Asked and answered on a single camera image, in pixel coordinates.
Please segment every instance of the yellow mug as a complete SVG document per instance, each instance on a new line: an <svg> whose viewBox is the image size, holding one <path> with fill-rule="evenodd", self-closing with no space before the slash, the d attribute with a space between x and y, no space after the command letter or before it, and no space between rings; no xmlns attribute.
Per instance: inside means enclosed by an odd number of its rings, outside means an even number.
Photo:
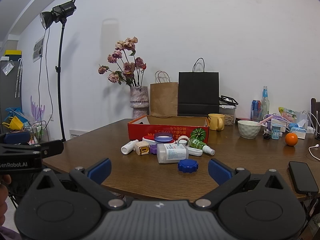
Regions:
<svg viewBox="0 0 320 240"><path fill-rule="evenodd" d="M209 114L210 130L221 131L224 129L224 114Z"/></svg>

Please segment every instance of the white floor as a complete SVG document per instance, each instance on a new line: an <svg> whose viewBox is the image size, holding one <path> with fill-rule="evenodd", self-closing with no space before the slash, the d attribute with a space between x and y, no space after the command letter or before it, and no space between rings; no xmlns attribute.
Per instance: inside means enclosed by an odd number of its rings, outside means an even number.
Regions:
<svg viewBox="0 0 320 240"><path fill-rule="evenodd" d="M10 198L6 199L6 203L8 205L8 210L5 213L5 222L3 224L4 227L9 228L13 231L18 232L16 225L14 223L14 212L16 211L15 207L13 206Z"/></svg>

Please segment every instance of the metal screw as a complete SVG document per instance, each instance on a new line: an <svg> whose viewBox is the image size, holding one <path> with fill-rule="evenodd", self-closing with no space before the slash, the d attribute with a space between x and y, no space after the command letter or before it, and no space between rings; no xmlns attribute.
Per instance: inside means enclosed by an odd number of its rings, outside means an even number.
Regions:
<svg viewBox="0 0 320 240"><path fill-rule="evenodd" d="M108 201L108 205L110 207L121 207L124 205L124 201L122 199L114 198Z"/></svg>
<svg viewBox="0 0 320 240"><path fill-rule="evenodd" d="M209 199L205 199L205 198L200 198L200 199L196 200L195 203L198 207L208 207L211 205L211 201Z"/></svg>

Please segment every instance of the black tripod pole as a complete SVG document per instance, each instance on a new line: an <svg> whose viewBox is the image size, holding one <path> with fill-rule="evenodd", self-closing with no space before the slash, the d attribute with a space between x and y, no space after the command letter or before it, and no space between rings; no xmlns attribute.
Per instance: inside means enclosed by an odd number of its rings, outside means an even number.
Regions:
<svg viewBox="0 0 320 240"><path fill-rule="evenodd" d="M66 25L67 19L61 19L62 29L61 29L61 38L60 38L60 47L59 47L59 59L58 59L58 67L56 66L56 71L58 73L58 105L59 105L59 117L60 117L60 126L61 126L61 134L62 134L62 142L66 141L66 137L64 135L64 128L63 128L63 120L62 120L62 109L61 109L61 87L60 87L60 78L61 78L61 50L62 50L62 39L63 39L63 32L64 26Z"/></svg>

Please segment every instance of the ceramic bowl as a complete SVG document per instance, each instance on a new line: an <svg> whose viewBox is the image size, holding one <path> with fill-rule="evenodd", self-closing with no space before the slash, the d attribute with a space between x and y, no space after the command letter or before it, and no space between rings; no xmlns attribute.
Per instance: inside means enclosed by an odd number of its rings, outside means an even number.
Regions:
<svg viewBox="0 0 320 240"><path fill-rule="evenodd" d="M258 122L254 121L247 121L247 120L240 120L238 121L238 130L241 137L246 139L254 139L259 131L261 125L257 125Z"/></svg>

